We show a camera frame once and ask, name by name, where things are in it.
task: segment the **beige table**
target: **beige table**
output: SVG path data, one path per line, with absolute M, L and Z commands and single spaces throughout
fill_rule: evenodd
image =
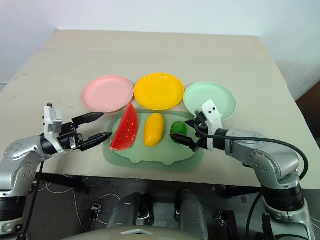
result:
M 108 31 L 60 31 L 34 54 L 0 93 L 0 155 L 13 141 L 43 132 L 47 102 L 62 111 L 64 123 L 87 113 L 80 99 L 92 79 L 119 74 L 136 82 L 152 72 L 171 73 L 185 87 L 214 81 L 235 95 L 236 113 L 224 128 L 256 130 L 296 145 L 309 159 L 302 186 L 320 189 L 320 151 L 266 46 L 254 36 L 222 36 Z M 186 111 L 181 103 L 173 110 Z M 106 115 L 80 127 L 84 137 L 105 132 Z M 188 172 L 117 167 L 88 151 L 54 155 L 44 172 L 116 178 L 258 186 L 253 170 L 222 151 L 206 151 L 200 166 Z

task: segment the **mango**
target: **mango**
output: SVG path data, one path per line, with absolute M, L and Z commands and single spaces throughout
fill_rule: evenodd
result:
M 164 130 L 164 117 L 159 113 L 151 114 L 144 124 L 144 144 L 147 147 L 157 145 L 164 135 Z

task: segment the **toy watermelon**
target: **toy watermelon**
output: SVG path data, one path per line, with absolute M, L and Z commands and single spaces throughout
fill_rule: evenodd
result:
M 120 125 L 110 144 L 110 150 L 124 150 L 131 147 L 138 133 L 138 114 L 132 103 L 129 103 L 122 116 Z

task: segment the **black cable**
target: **black cable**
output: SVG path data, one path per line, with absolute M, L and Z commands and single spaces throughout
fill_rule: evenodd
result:
M 40 165 L 40 170 L 39 170 L 39 174 L 38 174 L 38 180 L 36 182 L 36 186 L 35 186 L 35 190 L 34 190 L 34 194 L 33 194 L 33 198 L 32 198 L 32 203 L 31 203 L 31 207 L 30 207 L 30 211 L 29 211 L 29 216 L 26 220 L 25 223 L 25 228 L 23 230 L 23 233 L 21 233 L 20 235 L 18 235 L 18 237 L 16 238 L 17 240 L 26 240 L 27 239 L 27 231 L 31 222 L 31 217 L 32 217 L 32 213 L 34 211 L 35 208 L 35 203 L 36 203 L 36 198 L 37 198 L 37 193 L 39 190 L 39 186 L 40 186 L 40 179 L 41 179 L 41 174 L 42 174 L 42 170 L 44 168 L 44 162 L 41 162 Z
M 249 240 L 251 217 L 252 217 L 252 214 L 254 213 L 255 207 L 256 207 L 259 199 L 261 198 L 261 196 L 262 196 L 262 192 L 260 192 L 260 193 L 255 197 L 255 200 L 253 201 L 252 206 L 251 206 L 251 208 L 250 208 L 250 212 L 249 212 L 249 215 L 248 215 L 248 219 L 246 220 L 246 226 L 245 226 L 245 239 L 246 239 L 246 240 Z
M 306 174 L 308 172 L 309 162 L 308 162 L 307 156 L 299 148 L 297 148 L 296 146 L 293 146 L 292 144 L 287 143 L 285 141 L 279 141 L 279 140 L 275 140 L 275 139 L 262 138 L 262 137 L 242 137 L 242 136 L 239 137 L 239 136 L 208 135 L 208 134 L 206 134 L 206 133 L 204 133 L 204 132 L 199 130 L 196 122 L 193 124 L 193 127 L 194 127 L 195 131 L 198 134 L 202 135 L 203 137 L 209 138 L 209 139 L 224 139 L 224 140 L 238 140 L 238 141 L 257 141 L 257 142 L 275 143 L 275 144 L 280 144 L 280 145 L 286 146 L 286 147 L 291 148 L 294 151 L 296 151 L 302 157 L 302 160 L 303 160 L 303 171 L 302 171 L 301 175 L 299 176 L 300 180 L 302 180 L 306 176 Z

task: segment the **green cutting board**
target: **green cutting board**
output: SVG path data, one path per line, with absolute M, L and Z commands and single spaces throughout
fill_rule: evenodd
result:
M 108 132 L 115 133 L 120 124 L 124 111 L 114 116 L 110 122 Z M 133 145 L 122 151 L 111 151 L 110 143 L 114 134 L 104 142 L 103 155 L 105 159 L 119 167 L 160 169 L 173 171 L 189 171 L 199 165 L 203 159 L 204 150 L 192 152 L 187 146 L 174 143 L 170 138 L 170 128 L 175 121 L 185 122 L 193 116 L 181 111 L 152 111 L 137 109 L 139 129 Z M 153 113 L 160 113 L 164 118 L 164 133 L 162 140 L 155 146 L 148 147 L 144 144 L 144 126 L 147 118 Z M 187 136 L 196 142 L 195 130 L 187 126 Z

